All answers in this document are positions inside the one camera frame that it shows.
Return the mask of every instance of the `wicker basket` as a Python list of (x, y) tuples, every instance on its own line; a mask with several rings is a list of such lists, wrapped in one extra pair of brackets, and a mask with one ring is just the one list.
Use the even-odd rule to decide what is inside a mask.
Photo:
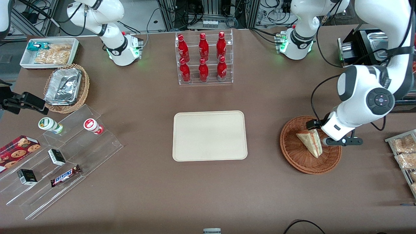
[[(315, 158), (306, 146), (296, 136), (296, 133), (307, 130), (306, 122), (314, 119), (312, 116), (299, 116), (285, 124), (280, 133), (280, 148), (289, 163), (301, 172), (308, 174), (323, 174), (334, 169), (341, 159), (340, 146), (326, 146), (322, 144), (322, 154)], [(328, 137), (318, 129), (322, 139)]]
[[(85, 100), (87, 99), (88, 89), (89, 89), (88, 74), (85, 72), (85, 70), (81, 66), (79, 66), (77, 64), (71, 64), (71, 65), (68, 65), (68, 66), (60, 67), (58, 69), (60, 70), (60, 69), (69, 69), (69, 68), (77, 68), (77, 69), (81, 70), (81, 72), (82, 72), (81, 84), (80, 84), (80, 87), (79, 87), (79, 92), (78, 92), (78, 97), (77, 97), (78, 100), (72, 106), (52, 106), (52, 105), (49, 105), (49, 104), (45, 104), (45, 106), (50, 111), (59, 112), (61, 114), (68, 114), (68, 113), (74, 112), (74, 111), (78, 110), (79, 108), (81, 108), (81, 106), (85, 103)], [(49, 79), (46, 82), (46, 86), (43, 89), (43, 94), (44, 95), (46, 95), (46, 91), (48, 90), (51, 78), (52, 78), (52, 74), (49, 76)]]

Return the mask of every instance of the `snickers bar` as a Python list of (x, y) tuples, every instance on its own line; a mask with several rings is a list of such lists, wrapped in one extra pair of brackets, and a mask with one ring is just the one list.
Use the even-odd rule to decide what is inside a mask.
[(64, 182), (65, 180), (67, 180), (68, 178), (77, 174), (80, 171), (81, 171), (81, 168), (79, 167), (79, 165), (77, 165), (76, 167), (71, 168), (69, 171), (51, 180), (52, 188), (55, 187), (57, 184)]

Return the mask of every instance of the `acrylic bottle rack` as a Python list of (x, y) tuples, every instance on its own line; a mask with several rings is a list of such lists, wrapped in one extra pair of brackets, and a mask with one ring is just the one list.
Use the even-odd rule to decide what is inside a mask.
[[(232, 30), (207, 30), (201, 31), (205, 33), (206, 40), (209, 45), (209, 60), (206, 62), (208, 66), (209, 74), (208, 74), (208, 82), (203, 83), (199, 80), (199, 59), (201, 58), (199, 54), (199, 34), (194, 34), (191, 31), (184, 31), (184, 32), (177, 32), (175, 37), (175, 50), (176, 50), (176, 66), (178, 68), (178, 80), (180, 85), (205, 85), (205, 84), (227, 84), (232, 83), (234, 81), (234, 73), (233, 73), (233, 31)], [(217, 79), (217, 65), (219, 63), (217, 59), (217, 41), (218, 41), (218, 33), (224, 32), (225, 33), (225, 41), (226, 44), (226, 55), (225, 55), (225, 63), (227, 64), (227, 75), (225, 81), (218, 81)], [(178, 35), (182, 34), (186, 44), (188, 44), (189, 49), (189, 57), (190, 61), (187, 63), (189, 66), (189, 70), (191, 72), (191, 82), (185, 83), (181, 77), (181, 72), (179, 70), (179, 50), (178, 50)]]
[[(88, 105), (83, 105), (60, 122), (64, 126), (60, 134), (45, 132), (40, 136), (37, 139), (42, 146), (39, 151), (0, 174), (2, 201), (7, 205), (20, 206), (26, 220), (34, 219), (119, 151), (123, 146), (102, 124), (100, 116)], [(88, 118), (101, 124), (104, 132), (96, 135), (85, 130), (83, 123)], [(66, 160), (65, 165), (57, 166), (52, 163), (47, 152), (51, 148), (61, 151)], [(80, 173), (52, 188), (52, 179), (77, 164), (82, 169)], [(38, 183), (32, 186), (23, 185), (16, 173), (20, 169), (33, 170)]]

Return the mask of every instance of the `red coca-cola bottle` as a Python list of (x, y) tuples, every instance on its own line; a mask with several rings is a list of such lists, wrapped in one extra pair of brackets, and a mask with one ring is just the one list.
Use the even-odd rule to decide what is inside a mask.
[(199, 60), (199, 79), (202, 83), (208, 82), (208, 66), (205, 64), (205, 59)]
[(191, 82), (191, 72), (189, 71), (189, 67), (186, 64), (185, 59), (181, 58), (179, 60), (179, 63), (181, 64), (179, 66), (179, 70), (181, 71), (181, 76), (182, 76), (183, 82), (185, 82), (185, 83)]
[(225, 57), (220, 56), (220, 62), (217, 66), (217, 79), (219, 81), (225, 81), (225, 76), (227, 75), (227, 65), (225, 64)]
[(209, 46), (205, 33), (199, 35), (199, 54), (201, 55), (201, 58), (205, 59), (205, 62), (209, 60)]
[(225, 41), (225, 33), (220, 32), (218, 33), (218, 41), (217, 41), (217, 59), (220, 59), (220, 56), (225, 56), (227, 42)]
[(185, 62), (189, 62), (188, 45), (183, 40), (183, 35), (182, 34), (178, 35), (178, 40), (179, 40), (179, 45), (178, 45), (179, 55), (181, 56), (181, 58), (185, 59)]

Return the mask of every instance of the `robotic arm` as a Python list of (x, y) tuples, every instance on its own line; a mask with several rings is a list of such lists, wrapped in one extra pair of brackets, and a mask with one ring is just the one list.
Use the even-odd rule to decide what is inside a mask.
[(68, 5), (71, 21), (98, 35), (107, 47), (110, 59), (119, 66), (126, 66), (141, 58), (143, 41), (131, 35), (124, 35), (114, 22), (124, 16), (119, 0), (78, 0)]
[[(337, 91), (342, 101), (323, 120), (321, 129), (328, 134), (327, 145), (362, 144), (345, 137), (356, 127), (386, 116), (395, 100), (403, 98), (413, 87), (414, 17), (409, 32), (411, 7), (408, 0), (356, 0), (357, 15), (386, 33), (389, 38), (387, 67), (354, 65), (338, 79)], [(309, 122), (309, 129), (316, 127)]]
[(286, 55), (293, 60), (300, 60), (306, 57), (306, 54), (312, 47), (312, 40), (318, 30), (319, 20), (317, 16), (331, 14), (337, 14), (344, 11), (349, 0), (342, 0), (339, 5), (339, 0), (292, 0), (290, 9), (292, 13), (297, 16), (296, 28), (289, 28), (286, 31), (282, 31), (281, 35), (286, 37), (280, 40), (282, 46), (280, 47), (280, 53)]
[(14, 0), (0, 0), (0, 41), (6, 38), (10, 30), (10, 16)]

